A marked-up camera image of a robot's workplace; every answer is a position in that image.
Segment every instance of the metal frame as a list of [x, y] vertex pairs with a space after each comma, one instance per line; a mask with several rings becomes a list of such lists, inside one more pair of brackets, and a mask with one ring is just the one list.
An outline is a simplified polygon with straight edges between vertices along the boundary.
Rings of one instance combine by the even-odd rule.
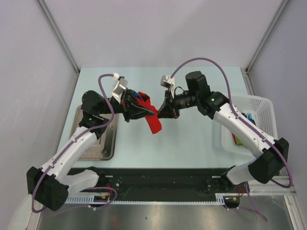
[[250, 70], [253, 68], [257, 58], [259, 57], [261, 51], [263, 50], [265, 44], [267, 43], [267, 41], [269, 40], [274, 28], [276, 27], [277, 23], [279, 22], [282, 14], [284, 13], [284, 10], [286, 9], [286, 7], [288, 6], [290, 0], [283, 0], [281, 2], [281, 4], [279, 5], [275, 15], [273, 16], [272, 21], [270, 22], [269, 27], [267, 28], [267, 30], [265, 31], [255, 53], [253, 54], [251, 60], [248, 63], [248, 66], [246, 68], [247, 73], [250, 73]]
[[[274, 180], [281, 184], [288, 184], [289, 177], [288, 176], [275, 176], [273, 177]], [[272, 181], [269, 181], [267, 184], [261, 184], [258, 181], [250, 181], [248, 183], [250, 194], [252, 196], [295, 196], [295, 188], [281, 188], [280, 186], [276, 185]], [[217, 193], [219, 196], [236, 196], [237, 194], [230, 194], [230, 193]]]
[[54, 34], [54, 36], [56, 37], [57, 41], [59, 42], [60, 47], [62, 48], [65, 56], [67, 57], [68, 61], [70, 62], [72, 68], [75, 70], [77, 76], [79, 76], [80, 70], [78, 68], [78, 65], [75, 61], [75, 59], [73, 58], [73, 55], [71, 54], [71, 51], [69, 50], [65, 39], [63, 38], [63, 35], [61, 33], [61, 31], [59, 30], [56, 22], [54, 21], [50, 10], [48, 9], [46, 3], [44, 0], [36, 0], [38, 7], [40, 8], [43, 16], [45, 17], [48, 25], [50, 26], [50, 29], [52, 31], [52, 33]]
[[[243, 80], [246, 86], [246, 89], [248, 91], [248, 94], [255, 95], [254, 88], [252, 86], [251, 80], [250, 80], [250, 74], [247, 72], [247, 69], [241, 69]], [[281, 170], [282, 175], [287, 175], [285, 169]], [[286, 184], [287, 182], [283, 182], [285, 178], [288, 178], [287, 176], [279, 176], [281, 181], [279, 181], [282, 184]], [[284, 195], [285, 202], [287, 204], [288, 212], [292, 221], [292, 225], [294, 230], [306, 230], [307, 229], [307, 223], [306, 219], [303, 216], [303, 211], [300, 207], [300, 203], [298, 201], [298, 197], [295, 192], [295, 187], [292, 187], [291, 190], [279, 187], [279, 190], [274, 190], [274, 187], [268, 184], [263, 184], [261, 187], [255, 187], [256, 184], [250, 183], [250, 191], [253, 196], [258, 195]]]

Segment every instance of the colorful item in basket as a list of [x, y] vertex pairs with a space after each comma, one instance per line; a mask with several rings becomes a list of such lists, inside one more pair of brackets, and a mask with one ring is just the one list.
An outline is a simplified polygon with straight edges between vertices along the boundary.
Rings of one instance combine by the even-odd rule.
[[[246, 117], [250, 122], [252, 122], [254, 125], [256, 125], [255, 120], [252, 118], [251, 113], [248, 113], [247, 115], [245, 113], [241, 113], [244, 117]], [[236, 145], [245, 146], [245, 144], [232, 133], [232, 137], [235, 141]]]

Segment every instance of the metal tray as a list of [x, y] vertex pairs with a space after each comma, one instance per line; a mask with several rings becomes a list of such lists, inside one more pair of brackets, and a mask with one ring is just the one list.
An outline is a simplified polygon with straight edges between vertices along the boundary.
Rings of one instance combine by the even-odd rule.
[[[111, 114], [101, 114], [105, 118], [110, 118]], [[83, 117], [81, 106], [77, 108], [75, 119], [72, 124], [71, 136], [76, 131]], [[118, 114], [113, 121], [107, 126], [105, 133], [90, 146], [78, 159], [78, 161], [107, 161], [114, 155], [116, 131], [118, 126]]]

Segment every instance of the red cloth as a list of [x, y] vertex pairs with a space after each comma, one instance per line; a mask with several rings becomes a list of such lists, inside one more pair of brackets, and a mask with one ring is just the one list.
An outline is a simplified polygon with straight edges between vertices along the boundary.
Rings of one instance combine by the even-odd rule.
[[152, 133], [153, 134], [158, 133], [162, 129], [161, 122], [159, 121], [159, 118], [158, 118], [158, 110], [156, 110], [156, 108], [153, 105], [151, 105], [150, 97], [147, 94], [139, 92], [139, 95], [144, 100], [144, 101], [142, 101], [141, 99], [137, 98], [139, 104], [141, 106], [143, 106], [144, 108], [147, 108], [147, 109], [154, 112], [153, 116], [147, 116], [147, 117], [145, 117], [145, 119], [146, 119]]

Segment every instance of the metal base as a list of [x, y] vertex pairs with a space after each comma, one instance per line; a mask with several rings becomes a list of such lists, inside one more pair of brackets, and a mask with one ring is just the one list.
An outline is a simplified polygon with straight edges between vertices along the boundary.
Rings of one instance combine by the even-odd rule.
[[[105, 118], [110, 118], [110, 114], [101, 115]], [[83, 117], [81, 106], [77, 108], [75, 119], [73, 121], [71, 135], [79, 127], [79, 123]], [[118, 126], [118, 117], [116, 114], [111, 124], [106, 128], [105, 133], [91, 147], [89, 147], [78, 159], [79, 161], [107, 161], [111, 159], [115, 151], [116, 131]]]
[[[93, 211], [87, 206], [64, 205], [42, 213], [38, 230], [293, 230], [283, 196], [254, 198], [261, 218], [246, 210], [210, 205], [120, 205]], [[252, 207], [247, 197], [241, 205]]]

